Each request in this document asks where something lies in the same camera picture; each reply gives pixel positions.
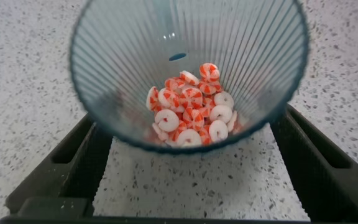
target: granite countertop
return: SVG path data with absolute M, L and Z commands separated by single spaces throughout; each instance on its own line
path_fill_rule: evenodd
M 68 73 L 83 1 L 0 1 L 0 218 L 85 112 Z M 290 102 L 358 162 L 358 1 L 303 1 L 306 75 Z M 230 149 L 158 156 L 113 139 L 95 215 L 308 220 L 269 126 Z

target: white speckled surface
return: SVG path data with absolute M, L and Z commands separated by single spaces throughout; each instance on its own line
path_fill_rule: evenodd
M 67 70 L 82 6 L 0 1 L 0 218 L 6 196 L 85 114 Z M 304 1 L 304 9 L 310 62 L 291 104 L 358 162 L 358 1 Z M 269 127 L 204 157 L 113 141 L 94 206 L 97 215 L 308 219 Z

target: speckled countertop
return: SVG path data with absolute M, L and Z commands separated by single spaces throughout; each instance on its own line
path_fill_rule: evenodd
M 0 1 L 0 218 L 9 193 L 85 112 L 67 49 L 83 1 Z M 310 62 L 291 104 L 358 162 L 358 1 L 303 1 Z M 204 156 L 113 140 L 95 215 L 307 220 L 268 126 Z

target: clear plastic cup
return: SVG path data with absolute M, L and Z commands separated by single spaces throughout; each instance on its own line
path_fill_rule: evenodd
M 250 136 L 291 99 L 308 56 L 305 15 L 296 0 L 90 1 L 75 27 L 70 69 L 90 116 L 119 139 L 162 153 L 207 152 Z M 152 86 L 199 66 L 218 66 L 240 126 L 210 146 L 155 141 Z

